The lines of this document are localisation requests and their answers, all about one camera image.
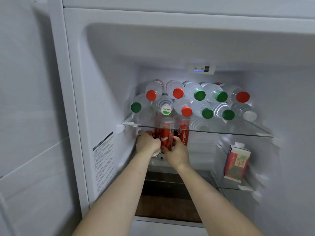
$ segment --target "juice carton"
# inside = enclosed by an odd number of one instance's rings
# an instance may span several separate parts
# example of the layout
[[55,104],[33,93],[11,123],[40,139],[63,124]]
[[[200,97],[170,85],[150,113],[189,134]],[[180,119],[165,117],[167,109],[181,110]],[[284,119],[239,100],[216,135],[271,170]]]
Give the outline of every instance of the juice carton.
[[236,142],[231,145],[225,162],[224,178],[242,182],[249,158],[250,151],[245,148],[244,143]]

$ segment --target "glass shelf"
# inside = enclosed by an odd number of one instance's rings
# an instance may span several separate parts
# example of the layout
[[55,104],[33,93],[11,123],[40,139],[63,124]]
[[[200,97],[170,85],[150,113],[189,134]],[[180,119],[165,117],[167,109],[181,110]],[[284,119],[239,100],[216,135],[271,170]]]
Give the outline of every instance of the glass shelf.
[[185,129],[187,131],[273,138],[269,132],[243,119],[235,118],[231,121],[225,121],[215,117],[204,119],[195,115],[185,118],[174,111],[168,116],[156,114],[154,117],[148,111],[131,113],[122,124],[132,127]]

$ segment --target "right hand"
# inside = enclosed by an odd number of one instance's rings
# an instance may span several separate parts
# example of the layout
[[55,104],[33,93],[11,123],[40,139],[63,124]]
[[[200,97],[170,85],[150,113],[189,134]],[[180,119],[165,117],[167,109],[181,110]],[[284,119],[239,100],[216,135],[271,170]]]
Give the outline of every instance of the right hand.
[[178,172],[183,167],[189,167],[189,154],[187,146],[181,142],[179,137],[174,136],[175,147],[174,151],[169,151],[165,146],[162,146],[162,151],[165,154],[167,162]]

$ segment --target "wooden surface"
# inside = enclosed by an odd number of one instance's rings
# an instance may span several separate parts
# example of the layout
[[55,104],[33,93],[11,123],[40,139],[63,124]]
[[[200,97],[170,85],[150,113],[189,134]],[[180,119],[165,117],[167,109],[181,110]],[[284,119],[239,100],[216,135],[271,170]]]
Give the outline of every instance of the wooden surface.
[[201,223],[191,200],[141,195],[136,216]]

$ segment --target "refrigerator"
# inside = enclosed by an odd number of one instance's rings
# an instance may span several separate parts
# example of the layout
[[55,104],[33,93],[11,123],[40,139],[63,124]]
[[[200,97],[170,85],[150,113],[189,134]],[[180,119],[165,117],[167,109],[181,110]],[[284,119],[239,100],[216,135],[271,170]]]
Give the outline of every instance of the refrigerator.
[[[136,131],[156,127],[130,111],[149,81],[223,82],[250,94],[258,118],[190,126],[191,165],[264,234],[313,235],[315,0],[48,3],[83,216],[135,154]],[[193,71],[205,66],[211,71]],[[235,142],[251,151],[242,183],[223,178]],[[176,174],[163,154],[148,172],[148,194],[150,182],[178,180],[166,180]]]

